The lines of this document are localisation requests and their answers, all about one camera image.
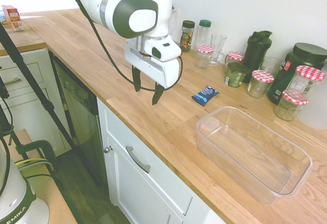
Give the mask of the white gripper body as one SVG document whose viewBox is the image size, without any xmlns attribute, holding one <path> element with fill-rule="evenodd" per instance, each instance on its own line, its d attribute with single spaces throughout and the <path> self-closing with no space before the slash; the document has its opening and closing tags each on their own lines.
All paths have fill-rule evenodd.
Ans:
<svg viewBox="0 0 327 224">
<path fill-rule="evenodd" d="M 145 57 L 136 50 L 134 39 L 126 42 L 125 59 L 164 88 L 173 86 L 178 79 L 180 66 L 177 58 L 163 62 L 155 57 Z"/>
</svg>

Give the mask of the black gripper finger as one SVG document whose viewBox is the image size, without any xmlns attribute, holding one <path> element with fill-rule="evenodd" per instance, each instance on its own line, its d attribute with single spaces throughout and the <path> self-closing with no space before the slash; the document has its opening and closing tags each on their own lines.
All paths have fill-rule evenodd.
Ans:
<svg viewBox="0 0 327 224">
<path fill-rule="evenodd" d="M 136 92 L 141 90 L 141 71 L 132 66 L 132 77 L 133 77 L 133 85 Z"/>
<path fill-rule="evenodd" d="M 162 85 L 160 85 L 159 83 L 155 84 L 155 91 L 154 91 L 154 95 L 152 97 L 152 105 L 156 105 L 158 103 L 164 90 L 165 90 L 165 88 Z"/>
</svg>

